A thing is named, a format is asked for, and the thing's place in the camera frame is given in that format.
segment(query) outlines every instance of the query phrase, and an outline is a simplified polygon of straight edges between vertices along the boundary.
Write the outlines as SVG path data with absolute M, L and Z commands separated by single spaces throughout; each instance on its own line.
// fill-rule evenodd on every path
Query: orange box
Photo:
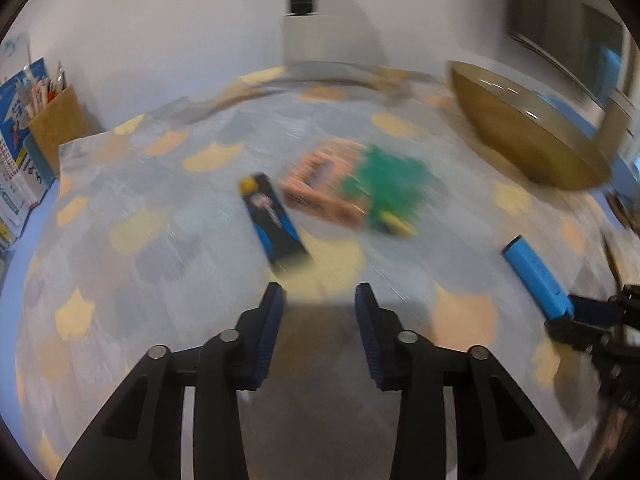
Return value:
M 364 146 L 332 139 L 302 157 L 280 181 L 285 204 L 293 209 L 348 227 L 362 227 L 369 201 L 340 197 L 340 183 L 353 173 Z

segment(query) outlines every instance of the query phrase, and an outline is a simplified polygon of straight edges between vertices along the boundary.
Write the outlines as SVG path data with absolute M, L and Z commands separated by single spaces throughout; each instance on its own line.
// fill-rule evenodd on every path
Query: wooden pen holder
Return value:
M 42 155 L 56 175 L 60 175 L 58 147 L 90 134 L 72 86 L 67 87 L 37 114 L 29 124 L 31 134 Z

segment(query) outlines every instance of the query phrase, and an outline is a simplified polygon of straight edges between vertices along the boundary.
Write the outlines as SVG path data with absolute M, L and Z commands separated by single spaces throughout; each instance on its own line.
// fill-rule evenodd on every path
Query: green object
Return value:
M 368 146 L 351 176 L 343 179 L 340 191 L 349 199 L 369 199 L 367 220 L 377 229 L 389 230 L 383 218 L 389 215 L 412 223 L 425 198 L 431 177 L 427 166 L 416 158 L 387 153 Z

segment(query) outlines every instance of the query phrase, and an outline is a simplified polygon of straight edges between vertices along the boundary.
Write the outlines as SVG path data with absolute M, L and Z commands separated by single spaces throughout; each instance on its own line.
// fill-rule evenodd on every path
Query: yellow cap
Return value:
M 242 196 L 251 195 L 258 191 L 258 183 L 252 176 L 246 176 L 238 182 L 238 189 Z

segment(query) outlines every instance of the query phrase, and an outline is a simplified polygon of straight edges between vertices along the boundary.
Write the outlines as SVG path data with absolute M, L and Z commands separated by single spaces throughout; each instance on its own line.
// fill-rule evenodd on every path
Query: bowl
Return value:
M 451 63 L 453 87 L 487 146 L 532 182 L 565 190 L 609 180 L 603 155 L 573 123 L 533 92 L 469 63 Z

